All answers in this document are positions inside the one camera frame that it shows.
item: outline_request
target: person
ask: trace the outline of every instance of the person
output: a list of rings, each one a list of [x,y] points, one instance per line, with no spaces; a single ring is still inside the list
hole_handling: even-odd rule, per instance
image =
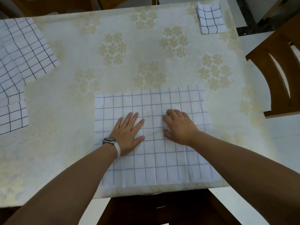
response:
[[[120,147],[121,156],[144,139],[134,138],[144,124],[129,113],[120,118],[110,137]],[[186,113],[167,111],[164,136],[192,147],[201,154],[249,204],[270,224],[300,223],[300,174],[262,155],[227,143],[198,130]],[[105,143],[75,162],[36,193],[5,225],[79,223],[97,187],[114,159],[114,145]]]

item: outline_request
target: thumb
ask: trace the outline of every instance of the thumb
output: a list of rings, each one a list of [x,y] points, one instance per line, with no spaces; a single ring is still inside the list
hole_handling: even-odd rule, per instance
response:
[[[163,129],[163,135],[169,140],[172,140],[172,138],[173,138],[172,134],[167,129]]]
[[[145,140],[145,136],[139,136],[137,139],[133,141],[133,148],[136,148],[140,143]]]

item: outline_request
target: finger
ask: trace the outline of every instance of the finger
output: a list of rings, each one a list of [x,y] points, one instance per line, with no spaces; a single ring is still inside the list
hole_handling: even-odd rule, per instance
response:
[[[134,133],[134,135],[136,135],[137,132],[141,129],[141,127],[143,126],[144,122],[145,122],[145,119],[142,119],[142,120],[139,121],[138,124],[135,125],[135,127],[132,129],[132,132]]]
[[[117,123],[115,124],[115,127],[113,128],[114,130],[117,130],[120,128],[121,122],[122,122],[122,117],[119,118],[119,120],[117,121]]]
[[[163,135],[169,139],[172,140],[172,134],[167,130],[167,129],[163,129]]]
[[[136,148],[140,143],[145,140],[145,136],[139,136],[137,139],[133,141],[133,148]]]
[[[128,124],[128,122],[129,122],[131,116],[132,116],[132,112],[130,112],[130,113],[127,115],[127,117],[125,118],[125,120],[124,120],[123,123],[121,124],[121,126],[120,126],[121,129],[124,129],[124,128],[127,126],[127,124]]]
[[[139,116],[139,113],[136,112],[136,113],[133,115],[133,117],[130,119],[130,121],[128,122],[128,125],[127,125],[126,128],[132,129],[132,127],[133,127],[135,121],[137,120],[137,117],[138,117],[138,116]]]
[[[172,124],[172,119],[168,115],[163,116],[163,121],[167,124],[167,126],[170,127],[170,124]]]
[[[174,110],[178,117],[183,117],[182,113],[179,110]]]
[[[172,109],[167,110],[167,115],[171,116],[172,120],[178,117],[177,113]]]
[[[183,117],[190,119],[190,117],[188,116],[188,114],[187,114],[187,113],[185,113],[185,112],[182,112],[182,115],[183,115]]]

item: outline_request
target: watch face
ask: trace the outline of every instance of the watch face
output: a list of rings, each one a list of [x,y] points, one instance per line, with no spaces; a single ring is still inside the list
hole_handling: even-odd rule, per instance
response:
[[[114,142],[115,141],[115,139],[111,138],[111,137],[105,137],[104,140],[107,140],[107,141],[110,141],[110,142]]]

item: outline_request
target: person's right arm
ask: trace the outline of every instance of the person's right arm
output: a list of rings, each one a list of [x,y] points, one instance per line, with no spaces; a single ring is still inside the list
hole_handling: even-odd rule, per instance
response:
[[[198,130],[186,113],[168,110],[164,136],[192,147],[271,225],[300,223],[300,174],[253,151]]]

